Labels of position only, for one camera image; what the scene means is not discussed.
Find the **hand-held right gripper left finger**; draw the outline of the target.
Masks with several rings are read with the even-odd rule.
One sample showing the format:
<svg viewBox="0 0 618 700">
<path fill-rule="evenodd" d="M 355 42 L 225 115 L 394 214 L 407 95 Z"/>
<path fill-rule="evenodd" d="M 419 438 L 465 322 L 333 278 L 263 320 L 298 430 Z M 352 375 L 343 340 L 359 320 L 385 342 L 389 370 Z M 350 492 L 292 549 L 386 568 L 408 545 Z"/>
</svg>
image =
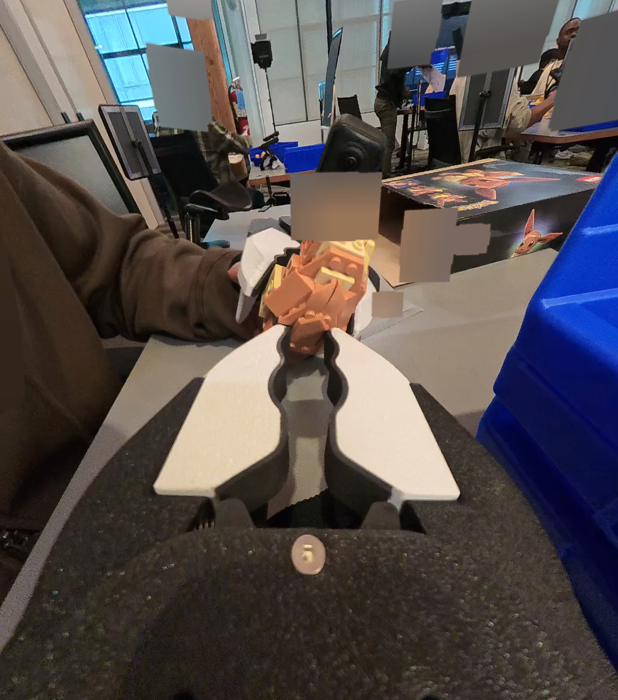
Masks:
<svg viewBox="0 0 618 700">
<path fill-rule="evenodd" d="M 270 501 L 287 480 L 285 353 L 272 327 L 206 375 L 155 483 L 158 495 Z"/>
</svg>

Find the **brown tan toy brick model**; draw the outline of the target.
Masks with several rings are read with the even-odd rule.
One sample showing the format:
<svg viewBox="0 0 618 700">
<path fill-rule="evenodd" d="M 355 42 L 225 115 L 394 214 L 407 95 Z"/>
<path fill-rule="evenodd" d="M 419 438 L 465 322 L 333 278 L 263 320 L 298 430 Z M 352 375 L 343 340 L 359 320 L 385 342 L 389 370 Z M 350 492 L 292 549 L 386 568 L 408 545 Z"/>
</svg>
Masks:
<svg viewBox="0 0 618 700">
<path fill-rule="evenodd" d="M 289 348 L 296 355 L 320 355 L 324 337 L 349 322 L 366 291 L 374 240 L 304 240 L 286 265 L 275 265 L 261 298 L 263 331 L 291 329 Z"/>
</svg>

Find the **black computer monitor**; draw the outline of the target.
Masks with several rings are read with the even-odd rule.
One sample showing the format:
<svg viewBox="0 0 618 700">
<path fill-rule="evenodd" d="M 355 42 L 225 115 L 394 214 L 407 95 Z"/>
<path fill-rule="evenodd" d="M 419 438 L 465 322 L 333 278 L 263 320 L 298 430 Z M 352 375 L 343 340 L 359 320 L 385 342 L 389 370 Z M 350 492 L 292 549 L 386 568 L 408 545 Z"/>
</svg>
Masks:
<svg viewBox="0 0 618 700">
<path fill-rule="evenodd" d="M 4 135 L 1 140 L 12 151 L 76 181 L 111 211 L 141 213 L 94 120 Z"/>
</svg>

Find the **blue plastic storage bin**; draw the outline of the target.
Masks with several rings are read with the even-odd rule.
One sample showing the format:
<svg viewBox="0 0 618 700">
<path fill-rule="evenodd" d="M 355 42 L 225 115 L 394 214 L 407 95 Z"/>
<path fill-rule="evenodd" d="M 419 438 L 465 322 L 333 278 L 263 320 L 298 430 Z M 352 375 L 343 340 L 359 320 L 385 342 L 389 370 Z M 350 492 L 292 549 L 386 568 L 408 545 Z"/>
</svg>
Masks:
<svg viewBox="0 0 618 700">
<path fill-rule="evenodd" d="M 563 561 L 594 634 L 618 671 L 618 463 L 590 435 L 553 419 L 549 456 L 519 420 L 494 398 L 477 438 L 524 493 Z"/>
<path fill-rule="evenodd" d="M 293 174 L 315 171 L 319 166 L 323 152 L 323 144 L 286 148 L 284 160 L 286 172 Z"/>
<path fill-rule="evenodd" d="M 594 507 L 616 497 L 618 153 L 534 293 L 494 393 Z"/>
</svg>

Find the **printed cardboard toy box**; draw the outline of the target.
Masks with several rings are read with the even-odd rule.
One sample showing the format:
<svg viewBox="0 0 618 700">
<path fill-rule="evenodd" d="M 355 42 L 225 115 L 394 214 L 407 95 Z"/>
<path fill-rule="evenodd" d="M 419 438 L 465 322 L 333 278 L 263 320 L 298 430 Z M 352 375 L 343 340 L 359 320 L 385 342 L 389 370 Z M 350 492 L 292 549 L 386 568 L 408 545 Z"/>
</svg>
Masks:
<svg viewBox="0 0 618 700">
<path fill-rule="evenodd" d="M 384 180 L 371 266 L 392 287 L 401 285 L 403 215 L 412 209 L 454 209 L 458 225 L 490 226 L 487 251 L 454 257 L 453 274 L 549 247 L 559 250 L 601 179 L 600 174 L 488 159 Z"/>
</svg>

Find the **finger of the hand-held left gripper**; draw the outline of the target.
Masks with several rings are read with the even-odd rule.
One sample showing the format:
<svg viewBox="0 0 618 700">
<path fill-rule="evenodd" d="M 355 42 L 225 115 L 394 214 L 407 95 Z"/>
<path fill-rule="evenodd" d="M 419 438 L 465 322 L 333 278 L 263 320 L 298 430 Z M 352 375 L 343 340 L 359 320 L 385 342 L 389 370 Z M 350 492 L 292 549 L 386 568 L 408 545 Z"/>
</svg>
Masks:
<svg viewBox="0 0 618 700">
<path fill-rule="evenodd" d="M 246 240 L 237 272 L 240 295 L 236 321 L 242 323 L 251 312 L 256 300 L 266 288 L 279 258 L 292 255 L 301 248 L 301 242 L 277 228 L 266 228 Z"/>
<path fill-rule="evenodd" d="M 381 277 L 371 266 L 368 267 L 366 282 L 366 291 L 349 322 L 350 335 L 361 335 L 373 320 L 373 294 L 381 290 Z"/>
</svg>

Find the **tablet on stand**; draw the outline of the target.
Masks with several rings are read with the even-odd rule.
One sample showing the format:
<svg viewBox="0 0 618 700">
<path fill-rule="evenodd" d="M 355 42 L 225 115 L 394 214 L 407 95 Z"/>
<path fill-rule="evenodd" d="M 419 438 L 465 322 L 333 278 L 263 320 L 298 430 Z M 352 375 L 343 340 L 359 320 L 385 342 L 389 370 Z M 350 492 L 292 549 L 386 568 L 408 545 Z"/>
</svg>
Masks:
<svg viewBox="0 0 618 700">
<path fill-rule="evenodd" d="M 173 237 L 179 239 L 179 232 L 168 206 L 166 190 L 161 188 L 162 171 L 139 107 L 101 104 L 98 106 L 98 112 L 126 177 L 131 181 L 149 182 Z"/>
<path fill-rule="evenodd" d="M 474 160 L 480 150 L 479 136 L 492 135 L 505 127 L 511 92 L 518 77 L 518 69 L 510 68 L 466 78 L 458 127 L 460 135 L 468 139 L 466 162 Z"/>
</svg>

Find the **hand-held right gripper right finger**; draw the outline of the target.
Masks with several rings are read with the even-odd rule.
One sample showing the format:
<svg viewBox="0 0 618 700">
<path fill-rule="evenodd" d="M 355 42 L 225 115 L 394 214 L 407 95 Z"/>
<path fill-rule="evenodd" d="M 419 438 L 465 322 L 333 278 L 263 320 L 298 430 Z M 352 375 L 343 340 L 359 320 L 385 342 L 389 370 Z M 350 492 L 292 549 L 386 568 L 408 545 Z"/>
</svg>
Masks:
<svg viewBox="0 0 618 700">
<path fill-rule="evenodd" d="M 324 337 L 324 477 L 338 501 L 456 501 L 460 490 L 409 381 L 339 328 Z"/>
</svg>

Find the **red fire extinguisher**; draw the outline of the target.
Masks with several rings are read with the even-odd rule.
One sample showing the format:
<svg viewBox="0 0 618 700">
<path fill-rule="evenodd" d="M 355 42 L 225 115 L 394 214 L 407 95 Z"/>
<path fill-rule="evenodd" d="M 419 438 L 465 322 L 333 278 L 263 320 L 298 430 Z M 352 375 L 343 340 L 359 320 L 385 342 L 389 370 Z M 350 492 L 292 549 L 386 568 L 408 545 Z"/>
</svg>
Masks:
<svg viewBox="0 0 618 700">
<path fill-rule="evenodd" d="M 233 111 L 235 130 L 241 136 L 250 137 L 250 125 L 245 108 L 244 93 L 240 77 L 233 78 L 228 87 L 228 99 Z"/>
</svg>

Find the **grey table with wooden edge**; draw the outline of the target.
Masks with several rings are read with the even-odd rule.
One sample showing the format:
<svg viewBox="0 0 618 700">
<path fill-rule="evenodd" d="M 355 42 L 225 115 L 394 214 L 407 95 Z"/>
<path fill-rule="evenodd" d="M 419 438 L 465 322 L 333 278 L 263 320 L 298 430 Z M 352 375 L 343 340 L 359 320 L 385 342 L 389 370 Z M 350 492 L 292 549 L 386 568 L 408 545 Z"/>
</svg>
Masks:
<svg viewBox="0 0 618 700">
<path fill-rule="evenodd" d="M 604 144 L 617 146 L 618 125 L 588 131 L 555 131 L 550 129 L 549 122 L 541 121 L 521 134 L 511 136 L 510 139 L 516 142 L 537 144 L 533 149 L 533 152 L 536 153 L 535 162 L 541 163 L 553 149 L 560 149 L 568 145 L 585 144 L 592 149 Z"/>
</svg>

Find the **person's left forearm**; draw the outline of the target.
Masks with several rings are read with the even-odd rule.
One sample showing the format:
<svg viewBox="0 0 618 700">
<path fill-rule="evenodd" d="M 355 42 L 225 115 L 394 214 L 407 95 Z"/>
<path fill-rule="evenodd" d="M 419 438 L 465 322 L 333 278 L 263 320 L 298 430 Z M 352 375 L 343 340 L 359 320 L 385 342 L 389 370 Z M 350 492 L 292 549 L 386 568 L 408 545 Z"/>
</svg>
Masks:
<svg viewBox="0 0 618 700">
<path fill-rule="evenodd" d="M 236 321 L 237 285 L 229 268 L 234 249 L 201 249 L 149 230 L 139 216 L 103 207 L 84 216 L 78 296 L 104 335 L 146 339 L 154 333 L 193 341 L 257 334 L 256 322 Z"/>
</svg>

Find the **black office chair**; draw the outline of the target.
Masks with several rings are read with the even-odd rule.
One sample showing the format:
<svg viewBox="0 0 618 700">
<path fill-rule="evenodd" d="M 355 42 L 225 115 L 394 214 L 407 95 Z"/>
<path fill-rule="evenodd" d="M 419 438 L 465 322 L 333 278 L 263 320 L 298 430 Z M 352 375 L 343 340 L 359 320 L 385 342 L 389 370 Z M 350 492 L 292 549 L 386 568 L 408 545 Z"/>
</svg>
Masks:
<svg viewBox="0 0 618 700">
<path fill-rule="evenodd" d="M 173 191 L 184 235 L 203 249 L 228 248 L 225 240 L 204 242 L 202 224 L 226 221 L 232 212 L 250 211 L 250 190 L 233 180 L 221 185 L 213 175 L 194 136 L 152 136 L 161 173 Z"/>
</svg>

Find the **black curved monitor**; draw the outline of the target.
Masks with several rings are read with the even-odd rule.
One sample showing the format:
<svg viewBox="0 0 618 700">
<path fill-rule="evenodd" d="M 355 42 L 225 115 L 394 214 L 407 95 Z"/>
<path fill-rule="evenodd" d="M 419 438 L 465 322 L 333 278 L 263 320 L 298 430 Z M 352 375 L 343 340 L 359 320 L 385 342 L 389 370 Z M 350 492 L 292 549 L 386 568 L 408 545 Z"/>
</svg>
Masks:
<svg viewBox="0 0 618 700">
<path fill-rule="evenodd" d="M 320 83 L 320 123 L 322 128 L 329 128 L 335 118 L 336 110 L 336 70 L 339 60 L 343 28 L 332 33 L 329 43 L 325 79 Z"/>
</svg>

